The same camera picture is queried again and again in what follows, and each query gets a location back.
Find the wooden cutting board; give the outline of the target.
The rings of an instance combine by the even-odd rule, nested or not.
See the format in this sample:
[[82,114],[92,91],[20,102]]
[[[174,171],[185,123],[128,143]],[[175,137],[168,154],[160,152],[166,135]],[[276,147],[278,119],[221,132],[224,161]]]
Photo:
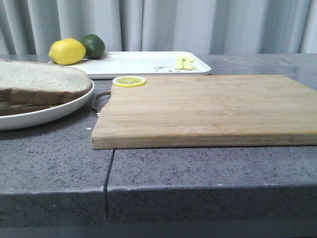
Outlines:
[[284,75],[148,76],[112,86],[93,149],[316,145],[317,93]]

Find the lemon slice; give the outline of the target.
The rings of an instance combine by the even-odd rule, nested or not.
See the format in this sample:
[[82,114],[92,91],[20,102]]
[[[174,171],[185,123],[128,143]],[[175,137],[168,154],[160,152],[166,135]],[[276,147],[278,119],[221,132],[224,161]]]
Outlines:
[[146,79],[140,76],[121,76],[112,81],[113,85],[125,88],[142,86],[146,82]]

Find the white round plate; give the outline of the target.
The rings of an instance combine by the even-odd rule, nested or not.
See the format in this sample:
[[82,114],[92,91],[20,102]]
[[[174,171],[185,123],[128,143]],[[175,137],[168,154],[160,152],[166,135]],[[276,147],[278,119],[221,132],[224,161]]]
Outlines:
[[92,88],[85,95],[62,105],[52,107],[49,109],[9,115],[0,117],[0,130],[11,130],[11,129],[20,129],[26,127],[32,127],[41,125],[50,121],[54,121],[65,117],[76,110],[80,109],[92,96],[95,84],[93,80],[90,80],[92,83]]

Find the yellow toy knife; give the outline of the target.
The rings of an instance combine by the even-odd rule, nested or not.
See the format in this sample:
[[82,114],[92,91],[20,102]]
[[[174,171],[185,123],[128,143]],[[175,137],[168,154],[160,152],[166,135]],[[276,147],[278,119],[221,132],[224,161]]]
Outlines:
[[194,69],[193,62],[194,60],[192,58],[183,57],[183,68],[185,70],[193,70]]

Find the white rectangular bear tray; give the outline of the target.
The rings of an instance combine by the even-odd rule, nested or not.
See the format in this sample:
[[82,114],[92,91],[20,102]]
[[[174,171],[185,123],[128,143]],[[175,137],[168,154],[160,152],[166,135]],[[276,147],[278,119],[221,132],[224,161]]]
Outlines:
[[[178,58],[191,59],[192,70],[176,70]],[[125,75],[208,75],[211,67],[190,52],[106,52],[100,59],[82,59],[70,67],[84,71],[91,79],[112,79]]]

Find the grey curtain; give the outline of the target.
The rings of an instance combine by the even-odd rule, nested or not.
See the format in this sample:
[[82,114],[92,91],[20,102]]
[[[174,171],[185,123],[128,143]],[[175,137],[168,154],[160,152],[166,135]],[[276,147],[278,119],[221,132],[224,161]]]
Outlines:
[[317,51],[314,0],[3,0],[0,52],[45,55],[98,35],[108,51],[195,54]]

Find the bottom bread slice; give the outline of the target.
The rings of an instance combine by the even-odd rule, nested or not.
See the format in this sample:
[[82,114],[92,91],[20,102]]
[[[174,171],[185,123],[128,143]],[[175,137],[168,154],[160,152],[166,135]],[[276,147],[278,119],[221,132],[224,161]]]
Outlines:
[[0,103],[0,115],[10,116],[23,113],[30,113],[56,107],[57,105],[35,105],[35,104],[14,104],[13,102]]

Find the white bread slice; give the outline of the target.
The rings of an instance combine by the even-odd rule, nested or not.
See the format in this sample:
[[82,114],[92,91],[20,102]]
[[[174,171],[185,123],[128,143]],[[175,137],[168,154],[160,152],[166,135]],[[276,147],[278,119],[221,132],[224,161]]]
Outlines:
[[55,64],[0,61],[0,101],[57,105],[88,93],[92,82],[83,71]]

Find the green lime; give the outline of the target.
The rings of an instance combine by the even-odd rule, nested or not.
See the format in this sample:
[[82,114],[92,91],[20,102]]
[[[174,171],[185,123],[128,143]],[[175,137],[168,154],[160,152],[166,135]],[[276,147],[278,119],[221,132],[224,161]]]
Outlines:
[[99,59],[105,53],[105,44],[96,34],[88,34],[81,39],[81,43],[86,48],[86,58]]

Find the yellow lemon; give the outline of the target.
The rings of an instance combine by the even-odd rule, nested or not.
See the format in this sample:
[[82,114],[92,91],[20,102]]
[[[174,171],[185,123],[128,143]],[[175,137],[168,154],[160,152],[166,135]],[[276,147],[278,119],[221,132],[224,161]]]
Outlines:
[[79,62],[86,54],[84,45],[73,38],[56,41],[52,44],[49,57],[57,64],[70,65]]

